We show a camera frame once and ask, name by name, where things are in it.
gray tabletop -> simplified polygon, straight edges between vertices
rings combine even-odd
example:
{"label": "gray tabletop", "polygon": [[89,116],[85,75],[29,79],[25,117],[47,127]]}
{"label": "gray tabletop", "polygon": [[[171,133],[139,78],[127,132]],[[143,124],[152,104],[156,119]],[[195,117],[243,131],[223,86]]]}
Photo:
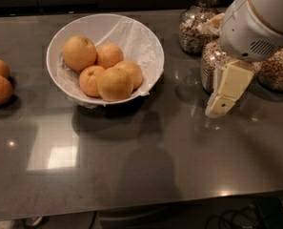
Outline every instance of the gray tabletop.
{"label": "gray tabletop", "polygon": [[0,108],[0,220],[283,190],[283,94],[254,82],[228,115],[206,118],[181,11],[121,13],[155,32],[165,71],[150,95],[93,110],[46,67],[52,37],[86,14],[0,18],[14,80]]}

floor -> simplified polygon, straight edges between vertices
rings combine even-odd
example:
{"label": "floor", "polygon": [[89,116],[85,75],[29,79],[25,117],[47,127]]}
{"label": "floor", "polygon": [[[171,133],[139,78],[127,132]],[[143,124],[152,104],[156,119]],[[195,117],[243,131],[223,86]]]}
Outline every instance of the floor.
{"label": "floor", "polygon": [[[253,200],[262,197],[278,196],[283,203],[283,193],[267,194],[255,197],[234,197],[234,198],[212,198],[194,202],[169,204],[168,213],[161,219],[153,221],[143,221],[142,223],[126,226],[128,229],[220,229],[223,227],[223,219],[231,220],[243,226],[256,225]],[[95,216],[95,222],[91,229],[102,229],[102,223],[99,220],[101,215],[94,212],[53,216],[47,218],[43,224],[38,226],[39,229],[89,229],[91,220]],[[20,224],[15,229],[25,228]],[[123,228],[123,226],[114,224],[113,228]]]}

robotic hand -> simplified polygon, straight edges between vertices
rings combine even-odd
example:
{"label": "robotic hand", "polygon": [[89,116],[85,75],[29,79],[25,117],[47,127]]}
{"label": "robotic hand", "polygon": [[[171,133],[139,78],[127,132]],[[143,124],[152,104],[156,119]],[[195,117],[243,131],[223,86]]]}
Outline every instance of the robotic hand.
{"label": "robotic hand", "polygon": [[253,78],[251,62],[283,47],[283,0],[234,0],[220,26],[222,50],[233,60],[217,67],[206,116],[225,115]]}

jar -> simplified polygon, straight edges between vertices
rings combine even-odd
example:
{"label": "jar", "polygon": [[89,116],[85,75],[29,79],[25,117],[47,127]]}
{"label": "jar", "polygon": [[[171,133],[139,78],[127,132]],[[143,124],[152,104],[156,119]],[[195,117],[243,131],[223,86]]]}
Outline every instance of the jar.
{"label": "jar", "polygon": [[218,2],[219,0],[193,0],[192,6],[180,15],[179,42],[185,52],[201,54],[209,42],[218,38],[216,34],[205,33],[197,28],[217,15],[215,6]]}
{"label": "jar", "polygon": [[[214,70],[217,66],[227,64],[231,59],[231,57],[222,51],[219,39],[206,45],[201,55],[200,77],[203,88],[209,94],[213,92]],[[261,67],[260,63],[253,63],[253,80],[256,79]]]}
{"label": "jar", "polygon": [[261,64],[258,81],[265,88],[283,92],[283,48]]}

white bowl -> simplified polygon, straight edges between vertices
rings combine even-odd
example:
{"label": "white bowl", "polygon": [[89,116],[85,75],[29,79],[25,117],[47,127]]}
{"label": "white bowl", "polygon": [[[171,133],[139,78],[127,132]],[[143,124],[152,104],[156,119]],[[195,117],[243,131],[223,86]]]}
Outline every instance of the white bowl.
{"label": "white bowl", "polygon": [[[124,58],[137,62],[144,74],[142,85],[131,97],[108,102],[103,98],[89,97],[78,86],[78,75],[64,63],[62,50],[65,42],[74,35],[88,37],[96,47],[112,42],[124,53]],[[149,94],[163,72],[164,53],[155,34],[142,23],[116,14],[95,14],[77,19],[61,29],[51,40],[47,52],[47,67],[54,83],[69,100],[93,108],[130,101],[139,95]]]}

